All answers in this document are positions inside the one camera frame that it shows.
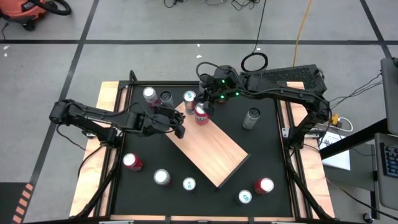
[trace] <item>orange vacuum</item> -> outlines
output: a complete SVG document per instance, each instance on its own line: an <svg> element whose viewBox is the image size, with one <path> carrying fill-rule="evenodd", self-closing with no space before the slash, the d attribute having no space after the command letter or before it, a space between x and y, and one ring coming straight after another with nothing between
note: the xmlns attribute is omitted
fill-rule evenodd
<svg viewBox="0 0 398 224"><path fill-rule="evenodd" d="M0 0L0 17L22 24L25 30L34 30L34 22L43 18L47 11L60 16L67 16L72 12L66 1L55 1L65 9L59 10L54 2L45 0Z"/></svg>

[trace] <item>can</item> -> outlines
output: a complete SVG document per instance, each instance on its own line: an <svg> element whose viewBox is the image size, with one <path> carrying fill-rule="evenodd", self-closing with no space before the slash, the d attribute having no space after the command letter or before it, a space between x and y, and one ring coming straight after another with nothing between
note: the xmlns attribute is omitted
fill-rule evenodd
<svg viewBox="0 0 398 224"><path fill-rule="evenodd" d="M195 99L196 96L197 94L192 90L188 90L184 93L185 112L187 112L187 114L195 113L195 102L193 99Z"/></svg>
<svg viewBox="0 0 398 224"><path fill-rule="evenodd" d="M164 91L160 94L160 100L163 105L168 106L169 108L175 108L173 96L169 91Z"/></svg>
<svg viewBox="0 0 398 224"><path fill-rule="evenodd" d="M160 100L156 95L156 90L150 86L145 87L142 95L145 98L145 101L149 104L150 107L154 107L155 105L160 104Z"/></svg>
<svg viewBox="0 0 398 224"><path fill-rule="evenodd" d="M140 171L144 166L144 163L133 153L127 153L124 155L123 164L133 171Z"/></svg>
<svg viewBox="0 0 398 224"><path fill-rule="evenodd" d="M259 118L260 110L257 108L250 108L250 110L246 114L246 117L243 120L243 128L247 130L252 129Z"/></svg>
<svg viewBox="0 0 398 224"><path fill-rule="evenodd" d="M187 177L182 182L182 187L184 187L184 189L189 192L193 192L196 189L196 186L197 183L195 182L195 179L192 177Z"/></svg>
<svg viewBox="0 0 398 224"><path fill-rule="evenodd" d="M248 190L241 190L236 196L239 204L248 204L251 201L251 193Z"/></svg>
<svg viewBox="0 0 398 224"><path fill-rule="evenodd" d="M199 76L199 92L200 93L203 93L205 91L204 87L202 86L203 85L203 81L201 80L204 76L206 76L206 74L201 74Z"/></svg>
<svg viewBox="0 0 398 224"><path fill-rule="evenodd" d="M170 183L171 176L169 172L167 172L167 170L158 169L154 174L154 180L156 184L159 184L161 186L167 186Z"/></svg>
<svg viewBox="0 0 398 224"><path fill-rule="evenodd" d="M267 177L260 178L254 183L254 191L257 194L265 194L274 189L274 182Z"/></svg>
<svg viewBox="0 0 398 224"><path fill-rule="evenodd" d="M205 125L209 123L209 116L206 114L205 110L203 109L203 103L198 103L195 106L195 121L199 125Z"/></svg>

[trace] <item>wooden table frame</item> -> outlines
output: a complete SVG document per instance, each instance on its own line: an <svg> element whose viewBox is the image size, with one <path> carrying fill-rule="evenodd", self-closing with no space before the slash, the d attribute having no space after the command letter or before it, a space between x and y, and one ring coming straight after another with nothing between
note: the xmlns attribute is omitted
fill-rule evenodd
<svg viewBox="0 0 398 224"><path fill-rule="evenodd" d="M303 83L301 82L288 82L288 86L294 88L303 88ZM109 111L121 111L126 105L126 98L130 99L132 91L128 92L127 86L128 82L103 82L101 89L99 91L97 108L109 110ZM295 103L280 102L280 109L282 112L283 124L286 128L290 125L289 123L289 113L288 108L291 107L292 116L295 125L298 125L301 120L307 115L307 111L302 105ZM318 148L317 141L314 139L306 139L305 143L309 146ZM91 154L99 146L97 139L89 139L86 145L86 151L84 158ZM70 211L70 216L79 213L88 201L92 198L93 194L98 189L101 176L104 176L111 169L111 164L114 162L114 157L116 154L115 149L102 148L99 150L92 158L86 161L86 164L82 167L80 172L80 177L77 182L75 196L73 198L73 203ZM324 211L327 212L331 217L334 217L333 207L331 204L331 199L329 195L328 186L326 183L325 173L323 171L323 164L320 158L320 154L308 146L305 146L300 150L301 154L301 164L303 167L303 173L305 175L305 182L307 184L308 190L311 192L315 200L321 205ZM297 171L298 161L296 158L292 158L293 165ZM110 164L108 170L104 172L104 163ZM110 196L110 188L112 182L108 184L101 200L100 206L96 207L97 214L99 216L111 215L112 220L152 220L152 221L163 221L166 220L164 215L112 215L107 214L108 201ZM294 190L290 188L290 193L293 195ZM291 222L295 220L295 217L307 218L307 212L305 209L305 203L303 200L303 195L299 188L295 186L295 195L297 195L298 203L298 214L293 212L293 217L254 217L255 222L269 222L269 221L279 221L279 222ZM317 217L315 212L312 210L312 215L314 218ZM171 221L198 221L207 220L213 222L248 222L248 217L195 217L195 216L171 216Z"/></svg>

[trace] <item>black table surface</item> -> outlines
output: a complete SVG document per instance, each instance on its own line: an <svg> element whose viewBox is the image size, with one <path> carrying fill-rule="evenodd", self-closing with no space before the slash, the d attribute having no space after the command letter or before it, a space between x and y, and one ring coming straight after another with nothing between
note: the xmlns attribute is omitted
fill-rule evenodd
<svg viewBox="0 0 398 224"><path fill-rule="evenodd" d="M134 86L133 102L147 108L142 97L146 86ZM171 92L175 105L183 101L187 90L198 92L197 86L153 86L158 96L163 91ZM248 131L242 128L243 119L249 108L256 107L261 117L255 127ZM217 189L209 179L181 152L166 136L153 135L140 138L126 135L122 156L132 152L144 162L140 172L120 167L114 215L187 215L187 216L229 216L229 217L292 217L289 186L282 157L282 146L278 132L275 101L233 98L223 105L216 105L211 120L251 156ZM172 176L168 187L154 182L154 172L166 169ZM197 183L194 194L182 187L186 177L193 177ZM261 177L274 181L271 193L258 195L253 184ZM252 201L238 205L235 201L240 190L252 193Z"/></svg>

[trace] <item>gray concrete floor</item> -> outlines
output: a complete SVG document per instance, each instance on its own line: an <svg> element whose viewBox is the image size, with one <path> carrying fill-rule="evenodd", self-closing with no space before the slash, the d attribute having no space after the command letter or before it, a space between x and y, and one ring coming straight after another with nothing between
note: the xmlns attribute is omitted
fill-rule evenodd
<svg viewBox="0 0 398 224"><path fill-rule="evenodd" d="M49 14L36 30L25 31L10 24L0 42L0 182L29 182L49 128L48 115L60 97L67 75L73 75L67 98L95 105L102 81L127 80L133 69L139 80L196 80L199 62L230 64L240 68L253 44L228 44L224 40L255 40L262 4L253 10L235 11L230 5L207 6L204 0L188 0L172 9L158 0L68 0L73 14L61 17ZM83 38L103 40L99 44L78 44L93 3L98 2L88 35ZM385 40L398 40L398 1L366 1ZM262 40L294 40L299 31L307 0L268 0L260 33ZM107 40L198 40L191 44L130 42L112 44ZM221 40L221 44L203 44L201 40ZM316 0L302 32L302 40L377 40L359 0ZM53 44L23 40L55 40ZM269 68L289 67L294 45L259 45L267 54ZM398 46L389 45L394 56ZM299 45L296 65L315 63L325 73L327 99L350 94L375 77L385 54L376 42L340 45L317 42ZM248 67L259 65L255 58ZM376 87L356 98L346 100L335 110L352 121L354 132L385 117L382 88ZM76 128L62 131L81 145L86 139ZM67 218L76 186L76 172L83 152L65 139L54 135L36 184L25 222ZM360 200L369 203L369 192L344 186ZM336 216L362 222L369 210L345 194L329 187ZM378 223L392 223L382 217Z"/></svg>

